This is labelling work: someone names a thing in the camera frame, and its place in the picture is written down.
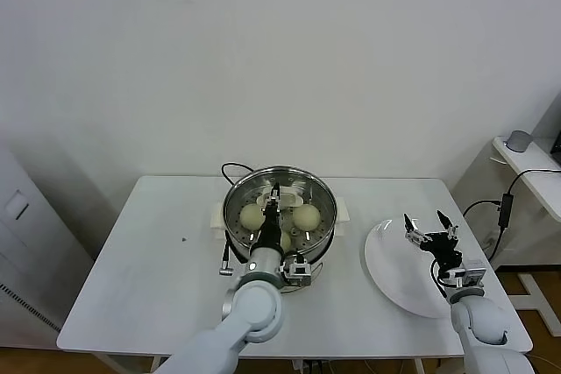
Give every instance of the wooden floor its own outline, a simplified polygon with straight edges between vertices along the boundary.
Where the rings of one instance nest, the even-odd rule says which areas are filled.
[[[561,272],[532,273],[537,284],[547,297],[557,317],[561,319]],[[498,273],[499,279],[508,293],[524,294],[524,288],[514,273]],[[536,311],[521,311],[519,315],[526,326],[534,349],[529,353],[544,357],[561,367],[561,338],[551,337],[541,317]],[[561,374],[561,370],[546,362],[530,358],[539,374]],[[369,361],[371,370],[364,361],[335,361],[323,365],[325,374],[414,374],[412,361],[374,360]],[[437,360],[423,360],[427,374],[433,373]],[[289,361],[240,361],[237,374],[281,374],[293,373]],[[0,374],[114,374],[114,371],[87,354],[68,354],[56,351],[0,349]]]

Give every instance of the air vent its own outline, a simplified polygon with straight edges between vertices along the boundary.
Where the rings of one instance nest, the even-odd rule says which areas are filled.
[[[14,293],[8,286],[4,285],[2,282],[0,282],[0,291],[3,291],[4,293],[6,293],[6,295],[8,295],[13,300],[15,300],[20,306],[25,308],[27,311],[29,311],[31,314],[33,314],[35,317],[37,317],[39,320],[43,321],[47,326],[50,326],[51,328],[53,328],[54,330],[56,330],[57,332],[60,333],[60,328],[56,324],[54,324],[52,321],[47,319],[40,311],[37,311],[27,301],[25,301],[19,295]]]

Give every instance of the gray object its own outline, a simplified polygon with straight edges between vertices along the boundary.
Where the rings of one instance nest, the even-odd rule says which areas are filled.
[[[526,152],[534,138],[525,131],[513,131],[507,140],[507,148],[514,152]]]

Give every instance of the white wall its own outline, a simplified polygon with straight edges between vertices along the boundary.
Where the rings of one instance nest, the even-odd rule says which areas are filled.
[[[561,0],[0,0],[0,131],[93,252],[142,173],[455,184],[561,86]]]

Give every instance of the table leg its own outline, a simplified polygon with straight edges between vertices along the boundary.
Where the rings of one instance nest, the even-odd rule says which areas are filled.
[[[452,358],[437,368],[436,374],[464,374],[464,358]]]
[[[415,370],[417,374],[424,374],[423,360],[415,358]]]
[[[111,367],[118,374],[144,374],[140,365],[138,365],[135,361],[132,361],[131,356],[99,353],[94,353],[94,356]]]
[[[528,291],[528,295],[509,295],[513,307],[517,310],[537,310],[550,334],[555,337],[561,336],[561,322],[559,322],[550,303],[543,296],[542,290],[534,277],[529,273],[519,273],[518,278]]]

